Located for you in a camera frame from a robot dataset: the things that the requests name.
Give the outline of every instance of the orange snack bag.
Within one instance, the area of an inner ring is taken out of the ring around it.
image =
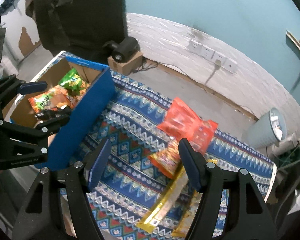
[[[148,156],[151,163],[156,166],[165,176],[173,179],[180,163],[178,142],[172,139],[168,147]]]
[[[188,139],[195,151],[205,154],[218,124],[202,120],[185,102],[175,98],[164,121],[157,127],[177,141]]]
[[[68,95],[68,91],[65,88],[57,85],[40,95],[29,98],[29,102],[34,111],[38,113],[43,109],[51,109],[64,105],[74,108],[77,99]]]

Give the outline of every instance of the green snack bag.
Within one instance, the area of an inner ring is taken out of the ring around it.
[[[76,92],[77,95],[80,94],[82,89],[82,83],[85,83],[79,76],[77,70],[72,68],[68,73],[60,80],[59,85]]]

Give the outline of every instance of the trash can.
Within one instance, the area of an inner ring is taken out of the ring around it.
[[[255,149],[280,142],[286,136],[287,128],[284,118],[275,107],[261,116],[247,131],[248,144]]]

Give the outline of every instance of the cardboard box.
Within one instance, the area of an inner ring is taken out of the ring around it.
[[[132,72],[132,70],[142,65],[142,56],[143,53],[137,51],[135,55],[126,63],[115,62],[114,59],[110,56],[108,58],[108,64],[112,70],[128,76]]]
[[[48,161],[35,165],[39,169],[49,167],[54,171],[66,168],[73,152],[115,94],[109,66],[83,60],[64,51],[48,63],[31,82],[46,81],[50,89],[58,85],[71,68],[75,68],[91,85],[73,109],[69,123],[60,129],[51,142]],[[11,120],[16,124],[34,127],[37,119],[28,99],[41,93],[19,96],[15,101],[16,108]]]

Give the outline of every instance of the patterned tablecloth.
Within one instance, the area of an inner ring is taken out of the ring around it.
[[[98,187],[88,194],[98,226],[123,240],[172,238],[171,232],[193,193],[189,185],[153,233],[135,227],[169,182],[147,157],[167,147],[169,137],[156,126],[164,119],[172,100],[129,77],[116,72],[112,76],[117,97],[95,121],[71,163],[82,160],[101,138],[109,136],[112,151],[107,167]],[[222,169],[246,168],[265,200],[268,198],[276,166],[247,144],[217,130],[207,149],[207,158],[217,159]],[[222,232],[226,211],[224,190],[214,236]]]

